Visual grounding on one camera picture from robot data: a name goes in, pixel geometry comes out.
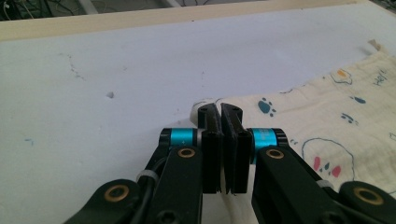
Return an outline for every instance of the white surface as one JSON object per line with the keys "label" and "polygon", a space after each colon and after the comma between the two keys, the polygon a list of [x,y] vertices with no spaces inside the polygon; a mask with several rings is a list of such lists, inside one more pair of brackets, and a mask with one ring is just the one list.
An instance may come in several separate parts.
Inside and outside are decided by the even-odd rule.
{"label": "white surface", "polygon": [[[392,27],[361,4],[0,43],[0,223],[61,223],[135,179],[193,102],[287,90],[373,38],[395,55]],[[204,200],[203,223],[229,222],[219,195]]]}

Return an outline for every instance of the patterned fabric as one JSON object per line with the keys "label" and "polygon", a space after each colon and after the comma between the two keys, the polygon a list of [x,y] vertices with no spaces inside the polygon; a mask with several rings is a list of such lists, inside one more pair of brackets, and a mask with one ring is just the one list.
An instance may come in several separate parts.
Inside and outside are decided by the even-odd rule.
{"label": "patterned fabric", "polygon": [[359,180],[396,197],[396,58],[372,44],[377,53],[301,87],[201,100],[191,121],[196,123],[201,105],[239,106],[245,128],[281,128],[290,146],[334,189]]}

